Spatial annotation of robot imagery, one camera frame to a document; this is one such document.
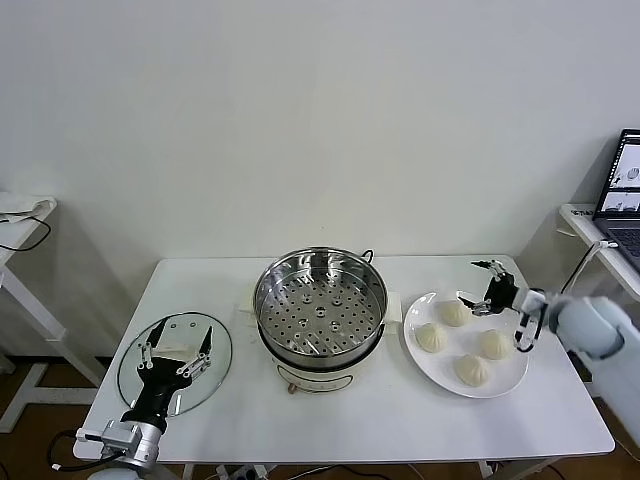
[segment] white table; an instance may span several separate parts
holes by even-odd
[[[524,279],[512,259],[376,257],[374,265],[403,310],[446,286],[484,294],[487,271],[469,262],[496,258]],[[396,335],[385,334],[356,382],[338,393],[289,395],[248,313],[238,306],[271,262],[263,258],[160,262],[118,347],[84,428],[101,430],[126,410],[117,369],[130,342],[167,314],[197,310],[227,325],[233,362],[220,389],[196,409],[170,418],[160,442],[166,463],[514,462],[495,478],[522,478],[564,456],[610,452],[614,441],[560,342],[544,331],[522,384],[509,395],[473,400],[428,380]],[[100,445],[76,442],[79,458]]]
[[[587,245],[605,238],[592,220],[595,207],[593,204],[571,203],[560,207],[562,218],[566,220],[567,224]],[[622,254],[615,248],[608,248],[598,252],[597,256],[627,293],[634,300],[640,301],[640,274],[627,262]]]
[[[55,202],[46,203],[38,210],[37,218],[44,221],[56,207]],[[24,248],[26,240],[40,226],[39,223],[25,219],[16,223],[0,223],[0,245],[11,248]],[[11,250],[0,248],[0,285],[31,314],[29,324],[94,385],[102,382],[105,368],[74,339],[67,329],[45,308],[42,303],[25,287],[6,265],[15,254]],[[0,355],[0,368],[13,371],[13,365]],[[57,403],[72,405],[90,405],[97,389],[89,388],[42,388],[38,382],[46,371],[46,364],[35,364],[27,374],[11,403],[0,418],[0,433],[9,433],[17,423],[24,407],[29,403]]]

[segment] steamed bun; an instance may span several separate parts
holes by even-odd
[[[502,360],[511,353],[512,346],[507,336],[499,330],[487,330],[478,335],[482,354],[491,360]]]
[[[437,323],[427,323],[416,330],[416,340],[423,350],[437,353],[447,346],[447,332]]]
[[[437,308],[442,320],[450,327],[461,327],[471,318],[471,310],[460,300],[440,302]]]
[[[475,355],[465,355],[455,360],[454,370],[460,380],[471,387],[479,387],[489,380],[489,372],[484,363]]]

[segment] glass lid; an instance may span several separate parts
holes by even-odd
[[[152,333],[162,322],[164,328]],[[189,387],[174,393],[169,404],[170,417],[197,407],[222,384],[231,366],[231,336],[218,320],[198,312],[169,315],[144,330],[129,345],[118,369],[118,390],[127,405],[133,407],[142,390],[138,368],[145,362],[145,349],[146,355],[150,351],[151,360],[163,357],[186,365],[197,360],[199,354],[204,357],[201,351],[205,345],[208,347],[209,338],[211,349],[207,363],[210,364],[200,368],[199,375]],[[151,348],[149,342],[156,343],[156,346]]]

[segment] laptop keyboard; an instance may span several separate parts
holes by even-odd
[[[640,229],[612,228],[611,234],[624,245],[634,257],[640,257]]]

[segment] pot handle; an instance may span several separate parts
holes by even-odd
[[[369,249],[369,250],[365,250],[364,253],[362,255],[360,255],[362,258],[364,258],[365,260],[367,260],[367,263],[371,263],[371,261],[373,260],[373,250]]]

